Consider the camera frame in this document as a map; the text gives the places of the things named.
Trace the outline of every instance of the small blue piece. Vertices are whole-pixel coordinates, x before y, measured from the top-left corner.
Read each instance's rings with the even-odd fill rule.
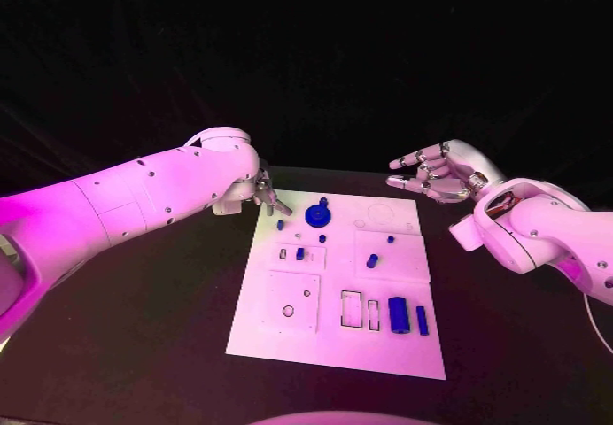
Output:
[[[323,228],[332,219],[329,213],[329,201],[326,198],[319,199],[319,204],[309,206],[305,213],[306,223],[313,228]]]
[[[367,261],[368,268],[374,268],[374,266],[377,265],[378,259],[380,257],[377,256],[377,254],[371,254],[371,257],[368,258],[368,261]]]
[[[407,300],[403,297],[391,297],[387,304],[390,306],[393,332],[395,334],[407,334],[411,331],[411,327],[408,326]]]
[[[419,334],[426,336],[429,335],[429,322],[426,320],[426,308],[419,305],[417,308],[419,311]]]

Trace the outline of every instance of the dark table surface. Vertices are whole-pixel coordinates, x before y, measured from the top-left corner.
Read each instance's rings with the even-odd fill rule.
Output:
[[[211,211],[95,257],[0,354],[0,415],[62,424],[244,424],[354,410],[440,423],[613,423],[613,357],[579,290],[512,274],[383,174],[276,168],[274,187],[419,201],[447,381],[225,354],[257,208]],[[613,336],[613,307],[592,302]]]

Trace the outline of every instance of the black curtain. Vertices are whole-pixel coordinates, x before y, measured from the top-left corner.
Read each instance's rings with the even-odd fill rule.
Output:
[[[460,138],[612,207],[609,21],[606,2],[3,2],[2,193],[231,125],[273,165],[374,172]]]

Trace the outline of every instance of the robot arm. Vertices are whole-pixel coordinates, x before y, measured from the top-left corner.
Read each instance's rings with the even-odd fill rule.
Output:
[[[48,290],[103,250],[172,225],[209,206],[240,213],[254,199],[290,215],[276,199],[247,133],[198,133],[183,147],[139,158],[68,182],[0,199],[0,342]]]
[[[393,175],[387,183],[440,203],[476,201],[473,214],[450,226],[463,248],[483,245],[520,274],[550,264],[587,295],[613,305],[613,212],[592,212],[548,182],[507,182],[483,153],[459,140],[413,152],[390,167],[417,163],[416,178]]]

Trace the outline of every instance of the circular hole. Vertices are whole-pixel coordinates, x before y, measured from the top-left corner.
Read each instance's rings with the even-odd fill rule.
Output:
[[[293,315],[295,315],[295,308],[290,305],[287,305],[284,307],[284,317],[292,317]]]

